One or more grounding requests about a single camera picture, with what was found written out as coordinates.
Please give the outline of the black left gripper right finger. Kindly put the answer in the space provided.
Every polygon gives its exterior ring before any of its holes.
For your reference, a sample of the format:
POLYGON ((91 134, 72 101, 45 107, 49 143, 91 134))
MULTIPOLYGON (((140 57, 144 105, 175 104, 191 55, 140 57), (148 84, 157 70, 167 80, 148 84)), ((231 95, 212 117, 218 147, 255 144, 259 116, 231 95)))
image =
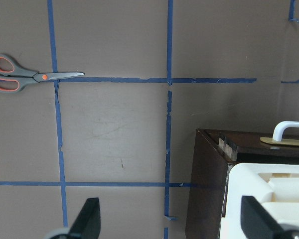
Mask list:
POLYGON ((247 239, 279 239, 283 228, 253 196, 241 198, 241 229, 247 239))

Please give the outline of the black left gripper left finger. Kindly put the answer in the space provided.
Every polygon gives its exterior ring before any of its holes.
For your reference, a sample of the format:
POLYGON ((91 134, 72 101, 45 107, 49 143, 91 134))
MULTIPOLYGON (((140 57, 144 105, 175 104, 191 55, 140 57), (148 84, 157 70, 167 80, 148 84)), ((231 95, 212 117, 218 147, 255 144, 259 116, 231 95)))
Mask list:
POLYGON ((99 198, 88 198, 70 228, 69 239, 97 239, 101 231, 99 198))

